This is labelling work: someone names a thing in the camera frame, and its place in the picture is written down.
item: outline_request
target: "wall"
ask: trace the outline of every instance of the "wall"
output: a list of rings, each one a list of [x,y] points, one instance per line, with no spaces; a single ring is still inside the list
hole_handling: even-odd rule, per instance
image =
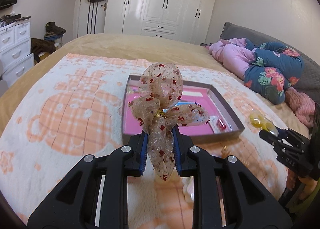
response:
[[[226,21],[282,40],[320,64],[317,0],[216,0],[206,43],[219,40]]]
[[[31,16],[30,35],[32,38],[43,39],[45,24],[55,21],[56,25],[67,32],[63,43],[73,39],[73,15],[76,0],[18,0],[14,6],[0,11],[0,16],[12,10],[22,16]]]

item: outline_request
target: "pink blanket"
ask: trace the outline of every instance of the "pink blanket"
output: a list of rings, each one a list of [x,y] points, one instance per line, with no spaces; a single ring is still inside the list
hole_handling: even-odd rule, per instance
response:
[[[244,80],[244,73],[249,68],[249,60],[254,59],[254,50],[245,48],[245,38],[220,40],[209,47],[211,54],[224,67]]]

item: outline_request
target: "box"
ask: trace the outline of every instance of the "box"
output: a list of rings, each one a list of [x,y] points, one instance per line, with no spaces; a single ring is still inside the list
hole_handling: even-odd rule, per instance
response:
[[[132,135],[142,132],[142,127],[133,117],[128,106],[128,102],[140,96],[138,91],[139,80],[140,76],[129,76],[125,89],[122,111],[122,138],[124,144],[128,143]],[[177,105],[194,104],[195,102],[208,111],[210,122],[197,126],[179,126],[180,133],[190,136],[194,144],[234,139],[244,131],[242,122],[212,85],[183,81],[182,98]]]

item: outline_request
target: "yellow object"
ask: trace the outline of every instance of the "yellow object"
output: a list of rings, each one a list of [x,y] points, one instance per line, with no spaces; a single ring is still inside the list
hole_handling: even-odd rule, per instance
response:
[[[260,128],[278,136],[278,130],[267,117],[260,112],[253,110],[249,115],[250,123],[255,128]]]

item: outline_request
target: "clothes pile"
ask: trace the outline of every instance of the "clothes pile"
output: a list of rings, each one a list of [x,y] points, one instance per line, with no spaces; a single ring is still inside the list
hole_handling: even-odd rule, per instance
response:
[[[275,105],[286,101],[298,119],[312,127],[315,102],[292,88],[304,69],[297,51],[279,42],[255,47],[247,38],[220,40],[206,48],[246,87]]]
[[[61,27],[56,26],[55,22],[48,22],[45,25],[44,40],[45,41],[55,41],[57,39],[62,38],[65,33],[66,33],[66,30]]]

